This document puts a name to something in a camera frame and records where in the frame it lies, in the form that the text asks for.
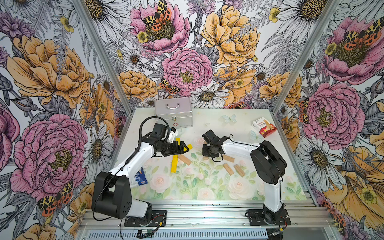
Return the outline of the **wooden block diagonal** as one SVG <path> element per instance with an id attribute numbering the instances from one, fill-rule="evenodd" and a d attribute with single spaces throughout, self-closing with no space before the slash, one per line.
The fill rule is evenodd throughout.
<path id="1" fill-rule="evenodd" d="M 231 169 L 231 167 L 227 164 L 227 163 L 224 163 L 223 164 L 223 168 L 227 171 L 227 173 L 232 176 L 234 174 L 234 171 Z"/>

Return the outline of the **yellow short block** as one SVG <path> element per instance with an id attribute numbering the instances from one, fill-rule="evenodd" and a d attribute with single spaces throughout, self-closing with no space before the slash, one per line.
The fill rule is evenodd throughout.
<path id="1" fill-rule="evenodd" d="M 178 167 L 178 156 L 173 156 L 171 164 L 171 173 L 176 173 Z"/>

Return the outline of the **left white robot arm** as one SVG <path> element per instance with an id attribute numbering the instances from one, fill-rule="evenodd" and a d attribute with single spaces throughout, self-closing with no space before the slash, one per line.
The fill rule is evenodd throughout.
<path id="1" fill-rule="evenodd" d="M 150 134 L 140 138 L 138 147 L 122 163 L 109 172 L 97 175 L 92 200 L 93 213 L 121 220 L 136 218 L 148 224 L 152 219 L 152 204 L 133 198 L 131 181 L 143 164 L 156 153 L 162 157 L 178 156 L 190 149 L 183 141 L 170 143 Z"/>

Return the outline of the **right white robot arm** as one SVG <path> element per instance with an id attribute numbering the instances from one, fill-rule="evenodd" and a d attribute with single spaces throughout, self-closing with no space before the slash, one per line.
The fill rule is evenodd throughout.
<path id="1" fill-rule="evenodd" d="M 287 163 L 269 141 L 258 145 L 235 142 L 229 137 L 221 139 L 205 138 L 202 154 L 215 159 L 217 157 L 239 156 L 251 160 L 259 178 L 264 182 L 265 201 L 260 220 L 267 225 L 277 225 L 284 214 L 285 205 L 281 200 L 281 182 Z"/>

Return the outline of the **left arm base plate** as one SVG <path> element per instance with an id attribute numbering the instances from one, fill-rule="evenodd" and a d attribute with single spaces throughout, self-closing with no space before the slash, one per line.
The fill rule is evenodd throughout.
<path id="1" fill-rule="evenodd" d="M 167 221 L 167 210 L 152 210 L 143 218 L 127 217 L 124 227 L 165 227 Z"/>

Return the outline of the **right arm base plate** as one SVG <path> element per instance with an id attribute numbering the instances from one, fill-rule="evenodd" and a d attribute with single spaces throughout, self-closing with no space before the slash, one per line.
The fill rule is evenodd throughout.
<path id="1" fill-rule="evenodd" d="M 245 217 L 249 220 L 251 226 L 290 226 L 291 219 L 287 210 L 282 209 L 276 213 L 270 210 L 251 209 L 245 213 Z"/>

